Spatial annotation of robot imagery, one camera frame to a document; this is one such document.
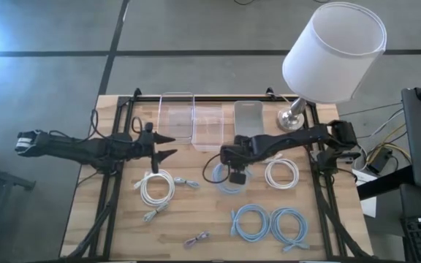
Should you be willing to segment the black crossbar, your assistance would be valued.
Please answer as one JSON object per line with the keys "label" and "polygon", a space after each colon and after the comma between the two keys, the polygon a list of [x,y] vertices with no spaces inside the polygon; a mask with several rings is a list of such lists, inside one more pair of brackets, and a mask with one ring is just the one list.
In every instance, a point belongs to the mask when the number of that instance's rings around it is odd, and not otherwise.
{"label": "black crossbar", "polygon": [[388,175],[375,178],[374,180],[358,186],[357,193],[360,201],[362,201],[396,190],[401,184],[415,184],[412,165],[398,169]]}

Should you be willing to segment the white plastic bin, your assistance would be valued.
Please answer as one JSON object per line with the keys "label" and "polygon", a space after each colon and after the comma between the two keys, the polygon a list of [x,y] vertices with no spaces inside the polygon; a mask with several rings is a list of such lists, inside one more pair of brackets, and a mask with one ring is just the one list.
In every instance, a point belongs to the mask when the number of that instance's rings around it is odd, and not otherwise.
{"label": "white plastic bin", "polygon": [[235,134],[253,137],[264,134],[263,103],[236,101],[234,103]]}

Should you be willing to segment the tall clear plastic bin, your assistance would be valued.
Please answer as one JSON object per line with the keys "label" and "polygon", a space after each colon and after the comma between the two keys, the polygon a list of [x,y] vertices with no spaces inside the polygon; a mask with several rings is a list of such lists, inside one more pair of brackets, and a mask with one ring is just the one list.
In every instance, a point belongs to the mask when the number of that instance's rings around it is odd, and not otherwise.
{"label": "tall clear plastic bin", "polygon": [[189,144],[194,133],[194,107],[193,93],[163,93],[159,100],[158,133],[175,138],[175,144]]}

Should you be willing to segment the white paper sheet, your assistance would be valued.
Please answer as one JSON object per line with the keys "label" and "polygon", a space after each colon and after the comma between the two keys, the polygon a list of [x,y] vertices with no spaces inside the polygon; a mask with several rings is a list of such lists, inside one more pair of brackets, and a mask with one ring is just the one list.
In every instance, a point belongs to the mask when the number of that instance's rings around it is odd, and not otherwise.
{"label": "white paper sheet", "polygon": [[[352,172],[357,176],[356,186],[361,186],[364,183],[375,180],[376,177],[369,175],[359,170],[352,170]],[[371,197],[369,199],[364,199],[360,202],[361,208],[363,210],[363,215],[371,218],[376,217],[376,197]]]}

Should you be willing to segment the low clear plastic bin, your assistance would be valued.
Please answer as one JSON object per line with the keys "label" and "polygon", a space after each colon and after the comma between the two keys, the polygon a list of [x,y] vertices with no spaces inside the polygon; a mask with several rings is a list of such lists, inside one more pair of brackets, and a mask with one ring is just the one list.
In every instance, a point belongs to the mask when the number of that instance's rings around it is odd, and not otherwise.
{"label": "low clear plastic bin", "polygon": [[203,152],[218,152],[223,140],[223,110],[220,107],[196,107],[191,139],[194,148]]}

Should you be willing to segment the black power box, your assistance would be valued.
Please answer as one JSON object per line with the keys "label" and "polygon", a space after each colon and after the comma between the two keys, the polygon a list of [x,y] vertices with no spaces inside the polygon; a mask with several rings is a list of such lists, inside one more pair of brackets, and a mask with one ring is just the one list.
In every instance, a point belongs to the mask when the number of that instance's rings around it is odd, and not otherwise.
{"label": "black power box", "polygon": [[388,148],[382,148],[381,150],[379,150],[379,152],[372,159],[372,161],[367,165],[366,168],[370,172],[379,174],[384,169],[385,165],[390,160],[391,156],[392,156],[392,150]]}

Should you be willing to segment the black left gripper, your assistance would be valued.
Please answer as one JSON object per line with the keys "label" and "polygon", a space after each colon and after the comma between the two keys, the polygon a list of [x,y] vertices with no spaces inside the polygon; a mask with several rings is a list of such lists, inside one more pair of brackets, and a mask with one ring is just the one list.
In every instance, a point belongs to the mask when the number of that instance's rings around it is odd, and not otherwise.
{"label": "black left gripper", "polygon": [[138,123],[139,128],[131,123],[131,130],[137,134],[138,137],[130,143],[130,146],[126,150],[127,159],[140,159],[143,157],[149,157],[151,159],[151,171],[157,173],[159,171],[158,161],[164,161],[167,157],[173,155],[178,150],[159,150],[156,152],[155,143],[157,145],[174,142],[175,138],[160,135],[157,132],[153,133],[153,124],[147,122],[143,125],[142,122]]}

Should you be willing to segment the white lamp shade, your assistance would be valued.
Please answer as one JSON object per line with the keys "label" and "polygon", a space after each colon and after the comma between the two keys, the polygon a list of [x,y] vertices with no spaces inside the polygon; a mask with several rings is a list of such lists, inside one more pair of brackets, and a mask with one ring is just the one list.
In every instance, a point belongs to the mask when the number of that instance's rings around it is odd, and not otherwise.
{"label": "white lamp shade", "polygon": [[323,4],[285,57],[282,75],[302,99],[347,102],[386,45],[387,30],[374,12],[348,2]]}

